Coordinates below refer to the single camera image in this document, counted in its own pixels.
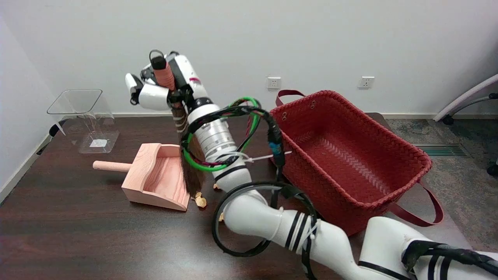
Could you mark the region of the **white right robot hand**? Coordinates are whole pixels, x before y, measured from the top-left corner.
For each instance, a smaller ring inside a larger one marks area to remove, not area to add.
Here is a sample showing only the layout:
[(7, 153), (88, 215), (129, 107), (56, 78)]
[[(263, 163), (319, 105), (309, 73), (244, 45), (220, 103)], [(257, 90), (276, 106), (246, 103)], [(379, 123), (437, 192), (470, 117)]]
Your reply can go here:
[(185, 55), (176, 51), (164, 54), (153, 49), (148, 58), (149, 64), (138, 76), (132, 73), (125, 76), (133, 106), (166, 110), (190, 106), (199, 98), (207, 98), (204, 85)]

